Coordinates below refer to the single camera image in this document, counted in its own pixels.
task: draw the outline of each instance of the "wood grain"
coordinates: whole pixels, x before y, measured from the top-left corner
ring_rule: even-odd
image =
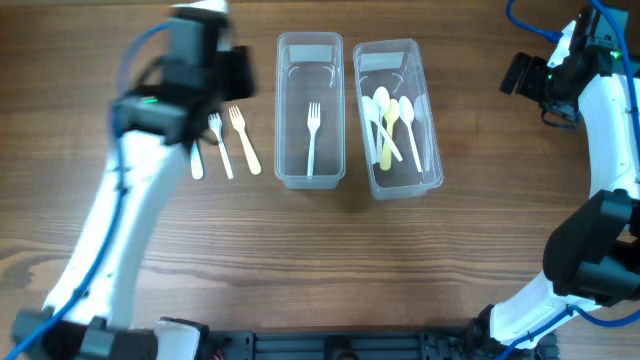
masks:
[[[519,12],[561,29],[582,5],[528,1]],[[587,198],[587,140],[583,128],[543,126],[536,104],[497,91],[516,52],[553,49],[514,28],[504,1],[249,1],[231,9],[259,84],[257,97],[237,105],[263,173],[249,173],[237,137],[227,140],[233,181],[218,150],[204,148],[206,180],[185,176],[146,253],[136,325],[163,315],[215,329],[462,325],[540,271],[549,234]],[[119,56],[167,14],[162,5],[0,8],[0,353],[11,346],[15,313],[39,307],[55,284],[93,202]],[[287,31],[344,39],[347,174],[334,191],[289,191],[273,175],[276,39]],[[421,198],[376,202],[350,54],[361,42],[406,37],[421,48],[445,180]],[[559,332],[562,357],[638,358],[638,330],[572,321]]]

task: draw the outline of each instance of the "plastic utensil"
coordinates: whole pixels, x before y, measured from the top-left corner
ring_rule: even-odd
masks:
[[[380,86],[373,94],[373,102],[378,106],[378,120],[382,124],[382,116],[389,110],[391,99],[389,98],[389,91],[384,86]],[[378,137],[376,139],[376,154],[378,161],[382,157],[382,130],[384,128],[378,127]]]
[[[258,175],[262,172],[262,166],[260,166],[258,156],[256,155],[255,150],[253,150],[249,137],[247,136],[247,132],[245,130],[246,124],[242,117],[242,113],[240,113],[240,109],[238,109],[237,106],[232,106],[229,108],[229,114],[231,115],[231,124],[233,125],[233,128],[236,129],[238,134],[240,134],[240,140],[242,141],[242,147],[244,148],[244,155],[247,157],[249,170],[253,175]]]
[[[375,104],[372,103],[372,104],[370,104],[369,111],[371,111],[372,113],[375,112],[375,111],[378,111],[378,107]],[[385,142],[389,142],[389,147],[391,148],[391,152],[393,153],[393,155],[395,155],[395,157],[396,157],[396,159],[398,159],[398,161],[402,161],[402,155],[400,154],[400,150],[398,150],[398,147],[393,142],[393,139],[391,139],[391,136],[389,136],[389,134],[387,134],[387,130],[385,130],[382,127],[382,124],[380,123],[380,119],[378,118],[378,116],[369,117],[367,120],[371,121],[374,124],[376,124],[378,129],[380,129],[380,133],[384,137],[384,141]]]
[[[398,100],[392,99],[389,105],[389,110],[384,114],[384,119],[387,121],[387,133],[393,139],[393,125],[398,121],[400,117],[400,105]],[[382,147],[382,158],[380,159],[380,170],[388,171],[391,169],[391,148],[387,142]]]
[[[368,96],[362,97],[362,112],[364,113],[364,117],[367,119],[365,123],[365,131],[367,133],[367,143],[369,145],[369,161],[370,165],[373,165],[378,162],[378,154],[376,153],[376,144],[373,141],[373,129],[371,128],[371,122],[369,119],[371,117],[377,117],[378,112],[373,99]]]
[[[309,104],[309,116],[307,117],[309,128],[309,159],[307,160],[307,177],[313,176],[313,163],[316,155],[316,133],[320,128],[320,103]]]
[[[400,118],[407,125],[409,130],[409,141],[411,142],[411,152],[413,152],[413,159],[416,161],[416,168],[419,172],[422,172],[422,165],[420,164],[420,155],[418,154],[418,147],[416,146],[416,139],[413,136],[413,129],[411,124],[413,123],[414,114],[411,101],[406,96],[400,98]]]
[[[204,178],[204,164],[202,163],[202,156],[200,156],[200,145],[198,145],[197,141],[191,145],[191,176],[195,180]]]
[[[416,98],[416,101],[413,103],[413,112],[415,115],[415,119],[420,121],[421,123],[424,124],[425,127],[427,127],[428,122],[427,122],[427,112],[425,111],[424,106],[426,104],[428,104],[428,99],[427,99],[427,95],[422,94],[420,96],[418,96]],[[426,142],[427,142],[427,146],[425,147],[425,170],[429,171],[429,169],[431,168],[431,139],[429,138],[429,131],[427,131],[427,134],[425,135],[426,138]]]
[[[227,153],[227,147],[224,146],[224,141],[222,140],[222,119],[220,119],[220,114],[216,113],[209,115],[209,128],[218,138],[218,147],[220,148],[220,155],[222,156],[224,170],[227,172],[227,178],[233,179],[233,171],[231,171],[229,154]]]

